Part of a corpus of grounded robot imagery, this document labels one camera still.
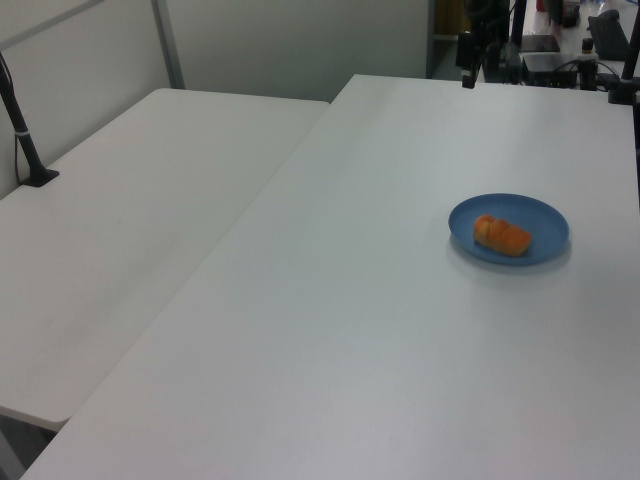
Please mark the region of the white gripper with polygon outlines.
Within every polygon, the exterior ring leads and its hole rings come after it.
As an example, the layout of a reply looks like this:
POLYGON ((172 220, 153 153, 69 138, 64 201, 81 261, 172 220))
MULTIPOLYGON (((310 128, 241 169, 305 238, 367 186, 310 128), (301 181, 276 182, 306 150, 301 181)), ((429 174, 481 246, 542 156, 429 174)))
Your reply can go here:
POLYGON ((477 35, 471 31, 461 32, 457 37, 457 50, 455 65, 463 71, 462 86, 473 89, 476 83, 476 74, 481 66, 482 45, 477 35))

